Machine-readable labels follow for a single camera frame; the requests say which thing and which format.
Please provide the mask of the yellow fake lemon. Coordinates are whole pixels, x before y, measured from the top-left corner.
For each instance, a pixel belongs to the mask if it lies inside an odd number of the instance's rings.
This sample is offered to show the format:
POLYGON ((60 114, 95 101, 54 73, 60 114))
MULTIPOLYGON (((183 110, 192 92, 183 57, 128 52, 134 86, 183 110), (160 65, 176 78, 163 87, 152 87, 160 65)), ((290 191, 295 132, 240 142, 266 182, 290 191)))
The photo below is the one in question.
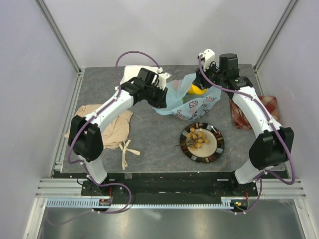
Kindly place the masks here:
POLYGON ((203 95, 207 92, 207 88, 201 81, 193 81, 191 87, 188 90, 189 95, 203 95))

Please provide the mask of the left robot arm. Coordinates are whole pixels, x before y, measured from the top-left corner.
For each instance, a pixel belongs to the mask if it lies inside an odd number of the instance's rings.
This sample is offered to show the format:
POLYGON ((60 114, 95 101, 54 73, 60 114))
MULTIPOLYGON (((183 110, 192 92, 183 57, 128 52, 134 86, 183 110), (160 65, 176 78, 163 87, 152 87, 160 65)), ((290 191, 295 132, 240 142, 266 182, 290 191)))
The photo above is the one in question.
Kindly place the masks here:
POLYGON ((166 108, 166 81, 170 78, 162 68, 130 65, 124 68, 119 87, 110 99, 99 108, 71 121, 68 145, 84 164, 92 184, 99 196, 109 192, 108 174, 100 155, 103 151, 102 132, 125 110, 140 101, 147 101, 154 108, 166 108))

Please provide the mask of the light blue plastic bag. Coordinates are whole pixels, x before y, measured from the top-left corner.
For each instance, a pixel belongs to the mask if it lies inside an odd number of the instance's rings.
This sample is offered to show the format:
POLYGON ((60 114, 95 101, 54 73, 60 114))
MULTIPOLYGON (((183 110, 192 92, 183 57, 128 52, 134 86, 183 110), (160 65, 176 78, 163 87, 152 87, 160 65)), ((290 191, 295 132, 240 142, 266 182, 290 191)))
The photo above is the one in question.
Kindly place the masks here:
POLYGON ((195 80, 195 74, 185 75, 183 79, 172 80, 166 84, 168 89, 166 95, 167 107, 155 108, 160 115, 173 115, 181 120, 197 120, 202 117, 220 100, 221 90, 210 87, 203 95, 189 95, 187 92, 195 80))

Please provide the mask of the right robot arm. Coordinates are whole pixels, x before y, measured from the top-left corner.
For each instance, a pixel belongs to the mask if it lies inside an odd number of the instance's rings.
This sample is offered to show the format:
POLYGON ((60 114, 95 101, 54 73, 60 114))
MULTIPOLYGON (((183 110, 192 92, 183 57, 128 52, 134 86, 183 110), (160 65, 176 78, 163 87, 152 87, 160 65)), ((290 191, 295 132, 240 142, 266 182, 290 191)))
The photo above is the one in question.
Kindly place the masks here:
POLYGON ((201 94, 211 87, 226 92, 243 112, 256 137, 248 161, 234 171, 234 179, 228 183, 229 192, 240 196, 246 191, 247 183, 268 173, 287 185, 294 184, 296 172, 291 156, 294 132, 269 113, 249 78, 240 76, 237 55, 221 54, 218 65, 211 49, 201 52, 197 58, 194 92, 201 94))

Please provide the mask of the yellow fake berry bunch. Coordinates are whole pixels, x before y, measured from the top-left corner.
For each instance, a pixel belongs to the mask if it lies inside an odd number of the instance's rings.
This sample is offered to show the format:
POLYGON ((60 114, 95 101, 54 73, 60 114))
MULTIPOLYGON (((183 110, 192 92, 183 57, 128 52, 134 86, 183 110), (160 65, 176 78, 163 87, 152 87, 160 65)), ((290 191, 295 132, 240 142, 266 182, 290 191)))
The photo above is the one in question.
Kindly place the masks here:
POLYGON ((194 127, 189 129, 189 132, 186 134, 185 139, 183 139, 176 146, 187 147, 190 150, 194 151, 202 148, 203 144, 209 144, 210 140, 207 138, 207 135, 202 131, 196 131, 194 127))

